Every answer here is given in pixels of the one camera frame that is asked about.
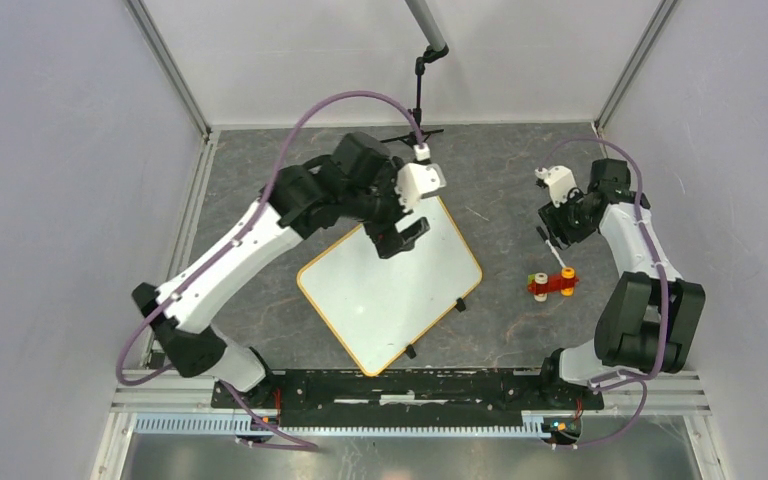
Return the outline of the white black marker pen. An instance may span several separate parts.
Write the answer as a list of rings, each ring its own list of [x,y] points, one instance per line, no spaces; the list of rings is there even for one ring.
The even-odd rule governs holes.
[[[545,229],[544,229],[542,226],[537,226],[537,227],[536,227],[536,231],[537,231],[538,235],[540,236],[540,238],[541,238],[541,239],[543,240],[543,242],[545,243],[545,245],[548,247],[548,249],[549,249],[549,251],[551,252],[551,254],[552,254],[552,255],[554,256],[554,258],[557,260],[557,262],[558,262],[558,264],[559,264],[560,268],[561,268],[561,269],[564,269],[564,268],[566,268],[566,267],[567,267],[567,264],[566,264],[566,263],[564,262],[564,260],[562,259],[562,257],[561,257],[561,255],[560,255],[560,252],[559,252],[559,250],[558,250],[558,249],[557,249],[557,247],[555,246],[555,243],[554,243],[554,242],[553,242],[553,240],[550,238],[550,236],[549,236],[549,234],[547,233],[547,231],[546,231],[546,230],[545,230]]]

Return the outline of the yellow framed whiteboard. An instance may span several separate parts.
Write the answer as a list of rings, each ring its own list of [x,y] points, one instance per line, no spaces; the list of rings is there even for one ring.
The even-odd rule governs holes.
[[[415,247],[378,257],[356,227],[302,267],[296,284],[367,377],[406,354],[482,281],[483,272],[443,200],[423,200],[399,222],[430,229]]]

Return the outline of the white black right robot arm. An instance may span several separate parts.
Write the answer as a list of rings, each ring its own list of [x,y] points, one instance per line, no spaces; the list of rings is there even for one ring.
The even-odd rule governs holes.
[[[538,211],[546,228],[544,239],[553,247],[567,248],[599,234],[618,272],[592,339],[546,359],[552,372],[537,382],[540,400],[562,408],[577,396],[578,386],[601,393],[682,371],[706,293],[667,259],[637,165],[595,160],[586,189],[578,187],[565,166],[538,168],[535,176],[549,195]]]

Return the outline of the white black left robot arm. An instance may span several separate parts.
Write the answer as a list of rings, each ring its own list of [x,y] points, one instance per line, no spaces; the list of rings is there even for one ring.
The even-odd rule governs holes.
[[[160,286],[139,284],[132,298],[170,368],[183,378],[210,375],[248,406],[266,405],[274,394],[268,366],[213,327],[214,317],[265,266],[341,218],[363,227],[381,259],[412,250],[429,223],[398,222],[446,185],[429,147],[414,153],[406,162],[372,136],[349,133],[332,153],[279,169],[235,227],[183,272]]]

